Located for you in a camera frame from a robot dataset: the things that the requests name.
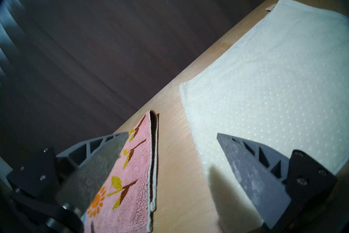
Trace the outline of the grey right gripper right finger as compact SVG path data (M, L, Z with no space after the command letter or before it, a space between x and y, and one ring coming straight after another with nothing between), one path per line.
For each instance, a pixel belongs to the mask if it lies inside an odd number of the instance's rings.
M321 212L338 178L302 150L290 158L255 141L218 133L238 183L260 217L261 230L297 230Z

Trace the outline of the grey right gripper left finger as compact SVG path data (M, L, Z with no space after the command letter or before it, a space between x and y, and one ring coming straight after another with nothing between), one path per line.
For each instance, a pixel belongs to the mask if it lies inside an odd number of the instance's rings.
M81 220L107 179L128 132L46 147L6 175L6 233L83 233Z

